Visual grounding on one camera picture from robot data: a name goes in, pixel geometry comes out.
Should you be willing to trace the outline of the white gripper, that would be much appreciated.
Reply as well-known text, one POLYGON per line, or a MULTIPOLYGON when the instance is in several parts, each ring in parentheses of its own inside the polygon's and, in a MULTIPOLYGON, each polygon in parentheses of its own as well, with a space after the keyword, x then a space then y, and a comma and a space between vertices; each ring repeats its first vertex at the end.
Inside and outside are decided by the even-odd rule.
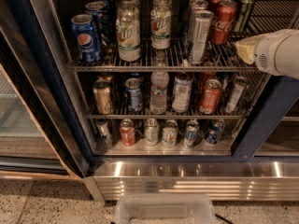
POLYGON ((235 42, 238 57, 273 76, 299 77, 299 30, 283 29, 235 42))

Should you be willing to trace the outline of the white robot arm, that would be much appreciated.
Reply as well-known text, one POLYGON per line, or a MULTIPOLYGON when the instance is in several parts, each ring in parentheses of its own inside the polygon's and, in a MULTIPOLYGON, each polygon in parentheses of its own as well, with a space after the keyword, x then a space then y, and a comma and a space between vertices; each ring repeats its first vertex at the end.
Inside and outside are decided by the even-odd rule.
POLYGON ((299 30, 282 29, 235 42, 238 57, 273 76, 299 78, 299 30))

